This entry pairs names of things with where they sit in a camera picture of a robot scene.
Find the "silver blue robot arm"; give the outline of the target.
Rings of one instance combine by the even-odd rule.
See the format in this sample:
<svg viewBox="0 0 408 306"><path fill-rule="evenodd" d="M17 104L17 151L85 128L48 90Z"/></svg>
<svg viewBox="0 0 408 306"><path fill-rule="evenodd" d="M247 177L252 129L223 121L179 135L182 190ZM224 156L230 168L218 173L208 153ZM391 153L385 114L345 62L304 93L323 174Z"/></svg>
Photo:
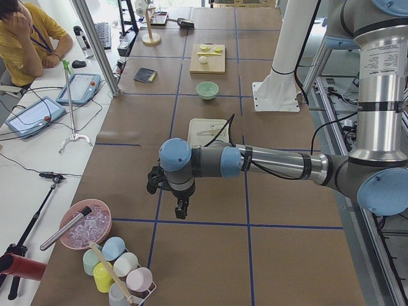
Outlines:
<svg viewBox="0 0 408 306"><path fill-rule="evenodd" d="M407 156L400 148L407 78L406 1L330 1L327 44L359 47L356 144L346 156L304 154L212 140L192 147L172 138L159 150L147 190L170 191L175 214L187 216L198 177L236 177L259 171L332 188L377 215L407 208Z"/></svg>

